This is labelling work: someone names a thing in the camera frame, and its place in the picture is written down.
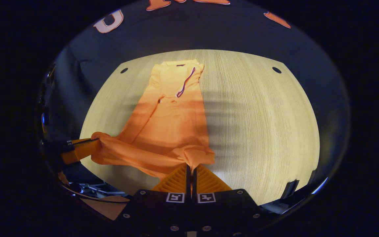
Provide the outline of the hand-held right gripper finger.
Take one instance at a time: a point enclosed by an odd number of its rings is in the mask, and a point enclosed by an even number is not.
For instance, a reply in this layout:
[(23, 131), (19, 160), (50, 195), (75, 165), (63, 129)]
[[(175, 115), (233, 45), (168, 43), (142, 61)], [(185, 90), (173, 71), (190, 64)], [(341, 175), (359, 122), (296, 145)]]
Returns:
[(232, 189), (205, 166), (192, 179), (192, 229), (198, 237), (254, 237), (269, 224), (245, 189)]
[(191, 202), (191, 169), (183, 164), (160, 182), (140, 189), (114, 221), (118, 237), (185, 237)]

